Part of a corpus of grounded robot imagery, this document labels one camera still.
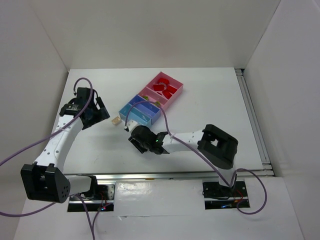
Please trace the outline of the tan lego brick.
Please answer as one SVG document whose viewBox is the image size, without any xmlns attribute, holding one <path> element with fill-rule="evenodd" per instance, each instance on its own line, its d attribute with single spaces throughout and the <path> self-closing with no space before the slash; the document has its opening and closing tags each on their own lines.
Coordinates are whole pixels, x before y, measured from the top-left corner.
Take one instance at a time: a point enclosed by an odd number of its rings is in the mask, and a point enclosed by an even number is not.
<svg viewBox="0 0 320 240">
<path fill-rule="evenodd" d="M 111 120 L 111 122 L 112 122 L 112 124 L 113 124 L 114 126 L 117 126 L 118 124 L 120 124 L 121 121 L 122 121 L 121 118 L 118 117 L 118 116 Z"/>
</svg>

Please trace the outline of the red lego brick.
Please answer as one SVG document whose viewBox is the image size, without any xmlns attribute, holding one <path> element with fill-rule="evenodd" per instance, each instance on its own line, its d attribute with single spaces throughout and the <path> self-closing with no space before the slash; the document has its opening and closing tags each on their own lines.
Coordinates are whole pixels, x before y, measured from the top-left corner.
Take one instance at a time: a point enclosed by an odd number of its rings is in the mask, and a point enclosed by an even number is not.
<svg viewBox="0 0 320 240">
<path fill-rule="evenodd" d="M 165 89 L 165 86 L 163 84 L 154 84 L 152 88 L 156 92 L 162 92 Z"/>
<path fill-rule="evenodd" d="M 164 90 L 162 92 L 163 96 L 166 98 L 166 99 L 170 99 L 172 97 L 172 93 L 170 93 L 169 91 L 167 90 Z"/>
<path fill-rule="evenodd" d="M 174 94 L 177 92 L 177 89 L 171 85 L 169 85 L 167 88 L 166 88 L 171 94 Z"/>
</svg>

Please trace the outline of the red round flower lego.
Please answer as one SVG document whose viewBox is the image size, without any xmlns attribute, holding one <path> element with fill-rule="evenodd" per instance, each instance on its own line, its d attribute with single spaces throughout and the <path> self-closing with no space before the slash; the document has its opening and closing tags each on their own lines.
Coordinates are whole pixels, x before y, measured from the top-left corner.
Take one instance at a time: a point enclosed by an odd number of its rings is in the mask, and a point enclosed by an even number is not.
<svg viewBox="0 0 320 240">
<path fill-rule="evenodd" d="M 166 87 L 170 84 L 170 81 L 167 78 L 159 78 L 157 83 L 159 85 L 165 85 Z"/>
</svg>

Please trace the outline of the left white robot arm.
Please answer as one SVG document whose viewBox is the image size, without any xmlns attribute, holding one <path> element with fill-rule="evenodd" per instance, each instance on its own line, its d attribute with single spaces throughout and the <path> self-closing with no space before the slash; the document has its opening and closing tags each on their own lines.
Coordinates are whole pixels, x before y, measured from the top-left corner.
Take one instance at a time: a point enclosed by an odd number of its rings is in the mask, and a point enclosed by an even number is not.
<svg viewBox="0 0 320 240">
<path fill-rule="evenodd" d="M 78 133 L 110 117 L 95 90 L 79 87 L 75 97 L 60 110 L 54 136 L 32 164 L 24 164 L 20 174 L 30 200 L 64 203 L 74 194 L 88 199 L 99 195 L 101 187 L 90 174 L 66 176 L 63 173 L 68 153 Z"/>
</svg>

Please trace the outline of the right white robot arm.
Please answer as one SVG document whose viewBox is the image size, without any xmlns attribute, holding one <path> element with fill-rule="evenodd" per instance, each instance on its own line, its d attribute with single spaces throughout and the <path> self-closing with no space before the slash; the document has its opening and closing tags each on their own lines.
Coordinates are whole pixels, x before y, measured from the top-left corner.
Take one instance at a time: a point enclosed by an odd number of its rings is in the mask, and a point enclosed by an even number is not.
<svg viewBox="0 0 320 240">
<path fill-rule="evenodd" d="M 234 187 L 237 177 L 234 160 L 239 141 L 215 125 L 207 124 L 203 130 L 188 133 L 170 134 L 167 130 L 155 134 L 147 126 L 131 121 L 124 129 L 140 153 L 162 155 L 192 151 L 218 174 L 221 186 Z"/>
</svg>

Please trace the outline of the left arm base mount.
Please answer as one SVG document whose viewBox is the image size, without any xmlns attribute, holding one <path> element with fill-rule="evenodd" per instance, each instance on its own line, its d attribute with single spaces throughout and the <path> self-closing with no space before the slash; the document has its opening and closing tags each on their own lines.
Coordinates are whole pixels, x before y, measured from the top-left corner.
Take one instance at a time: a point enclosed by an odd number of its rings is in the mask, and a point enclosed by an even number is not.
<svg viewBox="0 0 320 240">
<path fill-rule="evenodd" d="M 99 184 L 97 192 L 92 196 L 82 193 L 81 199 L 84 201 L 88 212 L 113 212 L 114 199 L 116 193 L 116 184 L 108 182 L 107 184 Z M 77 197 L 70 197 L 67 207 L 69 213 L 85 212 L 85 207 Z"/>
</svg>

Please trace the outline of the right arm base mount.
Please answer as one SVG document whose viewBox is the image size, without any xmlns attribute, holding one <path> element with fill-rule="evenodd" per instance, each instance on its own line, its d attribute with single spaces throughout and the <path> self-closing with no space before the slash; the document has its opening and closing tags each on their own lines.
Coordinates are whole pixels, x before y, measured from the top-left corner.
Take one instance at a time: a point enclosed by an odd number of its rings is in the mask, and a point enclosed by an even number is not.
<svg viewBox="0 0 320 240">
<path fill-rule="evenodd" d="M 203 182 L 202 195 L 206 210 L 249 208 L 250 201 L 244 181 L 237 181 L 233 188 L 221 186 L 216 181 Z"/>
</svg>

